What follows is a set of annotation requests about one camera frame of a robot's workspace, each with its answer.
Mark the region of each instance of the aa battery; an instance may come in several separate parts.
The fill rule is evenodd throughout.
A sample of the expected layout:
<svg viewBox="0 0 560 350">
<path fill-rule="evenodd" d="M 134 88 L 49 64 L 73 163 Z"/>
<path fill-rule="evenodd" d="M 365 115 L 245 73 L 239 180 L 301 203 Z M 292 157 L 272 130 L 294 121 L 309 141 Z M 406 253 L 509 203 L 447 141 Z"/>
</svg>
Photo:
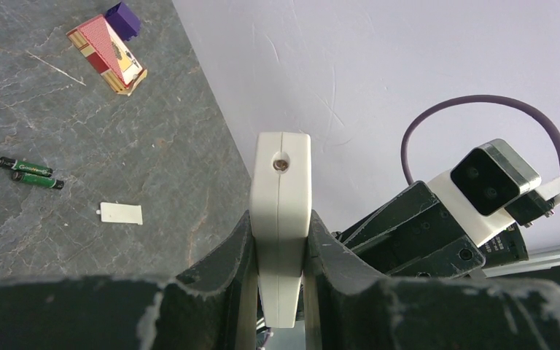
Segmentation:
<svg viewBox="0 0 560 350">
<path fill-rule="evenodd" d="M 37 186 L 54 188 L 60 190 L 65 185 L 65 182 L 57 179 L 48 179 L 47 177 L 37 176 L 33 174 L 23 173 L 22 171 L 14 171 L 12 173 L 12 180 L 22 182 L 25 184 L 36 184 Z"/>
<path fill-rule="evenodd" d="M 16 160 L 8 157 L 0 157 L 0 167 L 8 168 L 12 170 L 24 171 L 26 173 L 51 177 L 53 175 L 53 170 L 45 166 L 38 166 L 37 164 L 31 164 L 23 162 L 22 160 Z"/>
</svg>

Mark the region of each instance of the marble surface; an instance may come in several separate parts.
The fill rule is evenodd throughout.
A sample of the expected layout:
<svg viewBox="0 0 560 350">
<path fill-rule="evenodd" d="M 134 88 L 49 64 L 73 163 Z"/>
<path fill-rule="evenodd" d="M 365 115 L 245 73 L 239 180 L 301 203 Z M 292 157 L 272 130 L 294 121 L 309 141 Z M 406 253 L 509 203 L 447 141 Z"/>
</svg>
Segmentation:
<svg viewBox="0 0 560 350">
<path fill-rule="evenodd" d="M 50 190 L 0 168 L 0 277 L 177 274 L 228 235 L 249 177 L 170 0 L 133 0 L 149 69 L 114 93 L 66 32 L 116 3 L 0 1 L 0 157 L 55 169 Z M 100 222 L 102 201 L 144 224 Z"/>
</svg>

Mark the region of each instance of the white wall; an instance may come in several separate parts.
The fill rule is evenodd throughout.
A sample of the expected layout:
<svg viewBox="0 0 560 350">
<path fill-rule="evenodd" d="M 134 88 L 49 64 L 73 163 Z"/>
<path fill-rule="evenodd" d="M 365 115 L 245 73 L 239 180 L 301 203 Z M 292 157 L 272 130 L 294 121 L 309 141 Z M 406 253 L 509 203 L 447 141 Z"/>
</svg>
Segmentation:
<svg viewBox="0 0 560 350">
<path fill-rule="evenodd" d="M 533 104 L 560 129 L 560 1 L 174 0 L 248 169 L 261 131 L 309 133 L 314 208 L 342 230 L 405 188 L 400 140 L 447 98 Z M 540 126 L 502 106 L 441 112 L 414 134 L 416 179 L 507 140 L 558 174 Z M 560 244 L 560 209 L 525 239 Z"/>
</svg>

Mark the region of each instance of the red roof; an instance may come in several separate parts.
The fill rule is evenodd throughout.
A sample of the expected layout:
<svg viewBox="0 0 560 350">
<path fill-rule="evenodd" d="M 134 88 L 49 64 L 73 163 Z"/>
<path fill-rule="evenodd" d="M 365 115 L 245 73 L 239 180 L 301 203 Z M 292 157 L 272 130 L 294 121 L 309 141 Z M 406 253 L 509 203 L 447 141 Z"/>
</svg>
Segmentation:
<svg viewBox="0 0 560 350">
<path fill-rule="evenodd" d="M 108 23 L 103 15 L 88 20 L 78 27 L 78 31 L 85 37 L 89 44 L 96 50 L 98 55 L 106 62 L 107 66 L 123 82 L 123 74 L 119 67 L 119 61 L 112 47 L 112 38 L 108 32 Z"/>
</svg>

